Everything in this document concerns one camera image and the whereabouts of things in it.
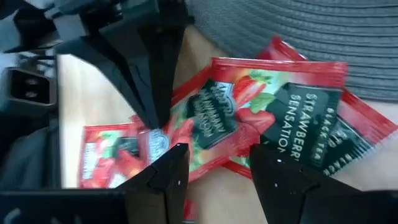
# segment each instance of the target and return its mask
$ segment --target table surface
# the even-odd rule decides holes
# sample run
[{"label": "table surface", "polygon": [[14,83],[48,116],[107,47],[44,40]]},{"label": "table surface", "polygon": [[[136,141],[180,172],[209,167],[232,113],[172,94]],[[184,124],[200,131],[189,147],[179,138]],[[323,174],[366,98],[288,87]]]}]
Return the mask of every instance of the table surface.
[{"label": "table surface", "polygon": [[[185,32],[176,68],[175,87],[208,64],[211,57],[225,57],[194,27]],[[72,57],[60,57],[60,145],[62,184],[78,186],[81,137],[84,126],[128,123],[132,108],[95,67]],[[398,105],[367,101],[387,118],[398,122]],[[361,190],[398,189],[398,150],[379,150],[335,176]],[[188,197],[198,204],[200,223],[266,223],[252,182],[218,168],[190,184]]]}]

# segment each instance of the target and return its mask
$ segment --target wooden table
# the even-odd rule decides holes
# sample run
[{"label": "wooden table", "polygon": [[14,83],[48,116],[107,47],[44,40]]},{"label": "wooden table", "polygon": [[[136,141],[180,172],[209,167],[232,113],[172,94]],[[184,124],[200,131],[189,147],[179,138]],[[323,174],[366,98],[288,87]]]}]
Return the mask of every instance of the wooden table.
[{"label": "wooden table", "polygon": [[[225,56],[194,27],[188,27],[175,86],[201,70],[211,57]],[[134,111],[95,67],[75,57],[60,57],[59,77],[62,182],[65,188],[75,188],[83,127],[128,123]],[[368,103],[398,122],[398,105]],[[336,178],[361,190],[398,189],[398,167],[394,164],[398,160],[398,149],[393,145],[350,166]],[[252,182],[224,168],[192,183],[189,197],[199,205],[201,223],[266,223]]]}]

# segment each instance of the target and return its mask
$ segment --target gray woven placemat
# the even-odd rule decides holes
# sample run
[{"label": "gray woven placemat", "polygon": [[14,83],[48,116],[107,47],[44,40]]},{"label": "gray woven placemat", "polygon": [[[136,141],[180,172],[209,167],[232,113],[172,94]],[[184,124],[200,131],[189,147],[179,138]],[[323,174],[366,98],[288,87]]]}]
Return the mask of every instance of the gray woven placemat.
[{"label": "gray woven placemat", "polygon": [[232,57],[275,34],[311,60],[349,63],[346,87],[398,101],[397,0],[186,0],[196,26]]}]

